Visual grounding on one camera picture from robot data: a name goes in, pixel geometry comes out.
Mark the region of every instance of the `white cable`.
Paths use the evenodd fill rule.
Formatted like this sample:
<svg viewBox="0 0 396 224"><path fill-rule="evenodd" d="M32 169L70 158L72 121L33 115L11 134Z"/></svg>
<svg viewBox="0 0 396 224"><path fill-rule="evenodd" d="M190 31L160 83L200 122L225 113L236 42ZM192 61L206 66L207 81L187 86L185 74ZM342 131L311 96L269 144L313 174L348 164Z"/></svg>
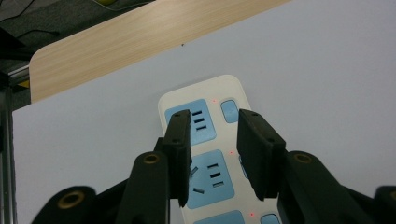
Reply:
<svg viewBox="0 0 396 224"><path fill-rule="evenodd" d="M145 4L148 4L148 3L153 2L153 1L149 1L149 2L136 3L136 4L130 5L130 6L128 6L128 7L111 8L111 7L104 6L104 5L100 4L99 2L96 2L95 0L92 0L92 1L93 1L94 3L96 3L97 5L99 5L99 6L101 6L101 7L104 7L105 9L110 10L110 11L122 11L122 10L124 10L124 9L126 9L126 8L137 7L137 6L140 6L140 5L145 5Z"/></svg>

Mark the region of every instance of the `wooden tabletop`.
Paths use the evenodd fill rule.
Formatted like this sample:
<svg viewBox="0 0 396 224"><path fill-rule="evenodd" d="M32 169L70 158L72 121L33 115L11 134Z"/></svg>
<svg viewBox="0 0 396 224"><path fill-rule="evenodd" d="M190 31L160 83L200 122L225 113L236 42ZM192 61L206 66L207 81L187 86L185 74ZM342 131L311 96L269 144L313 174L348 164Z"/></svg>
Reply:
<svg viewBox="0 0 396 224"><path fill-rule="evenodd" d="M40 49L32 102L147 59L289 0L159 0Z"/></svg>

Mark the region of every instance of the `white table surface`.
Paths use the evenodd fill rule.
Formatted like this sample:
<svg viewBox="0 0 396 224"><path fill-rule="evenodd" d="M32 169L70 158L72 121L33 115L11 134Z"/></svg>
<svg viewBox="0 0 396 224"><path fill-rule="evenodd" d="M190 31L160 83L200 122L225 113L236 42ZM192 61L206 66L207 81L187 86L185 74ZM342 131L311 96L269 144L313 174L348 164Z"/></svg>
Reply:
<svg viewBox="0 0 396 224"><path fill-rule="evenodd" d="M294 0L15 111L19 223L62 189L127 178L163 136L160 97L223 74L288 150L369 196L396 185L396 2Z"/></svg>

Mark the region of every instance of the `power strip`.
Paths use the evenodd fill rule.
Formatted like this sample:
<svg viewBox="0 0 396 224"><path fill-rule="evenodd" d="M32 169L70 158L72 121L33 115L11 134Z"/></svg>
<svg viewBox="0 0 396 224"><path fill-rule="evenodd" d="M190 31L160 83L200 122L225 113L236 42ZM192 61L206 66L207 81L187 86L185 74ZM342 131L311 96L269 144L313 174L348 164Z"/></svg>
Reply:
<svg viewBox="0 0 396 224"><path fill-rule="evenodd" d="M166 93L158 103L165 133L177 111L191 112L191 179L182 208L187 224L279 224L276 199L259 201L236 150L238 109L250 109L239 80L211 78Z"/></svg>

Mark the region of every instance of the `cable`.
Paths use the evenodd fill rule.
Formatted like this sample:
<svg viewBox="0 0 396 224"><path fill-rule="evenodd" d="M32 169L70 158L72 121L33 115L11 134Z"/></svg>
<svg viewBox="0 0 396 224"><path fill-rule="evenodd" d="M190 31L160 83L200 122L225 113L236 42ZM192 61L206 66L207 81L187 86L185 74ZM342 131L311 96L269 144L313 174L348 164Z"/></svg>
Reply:
<svg viewBox="0 0 396 224"><path fill-rule="evenodd" d="M15 37L15 38L19 39L19 38L23 37L24 35L28 35L28 34L30 34L30 33L32 33L32 32L47 33L47 34L55 35L55 36L58 36L58 35L60 34L60 33L57 32L57 31L46 31L46 30L37 30L37 29L35 29L35 30L30 30L30 31L28 31L28 32L26 32L26 33L23 33L23 34L21 34L21 35L18 35L18 36Z"/></svg>
<svg viewBox="0 0 396 224"><path fill-rule="evenodd" d="M128 6L128 7L111 8L111 7L104 6L104 5L100 4L99 2L96 2L95 0L92 0L92 1L93 1L94 3L96 3L97 5L99 5L99 6L101 6L101 7L104 7L105 9L110 10L110 11L122 11L122 10L127 9L127 8L130 8L130 7L137 7L137 6L140 6L140 5L145 5L145 4L154 2L154 1L149 1L149 2L136 3L136 4L130 5L130 6Z"/></svg>
<svg viewBox="0 0 396 224"><path fill-rule="evenodd" d="M23 12L26 11L26 9L27 9L30 5L33 4L34 1L35 1L35 0L32 0L32 1L29 3L29 5L27 5L27 7L26 7L22 12L20 12L20 14L18 14L18 15L16 15L16 16L13 16L13 17L5 18L5 19L3 19L2 21L7 21L7 20L11 20L11 19L14 19L14 18L19 17L21 14L23 14Z"/></svg>

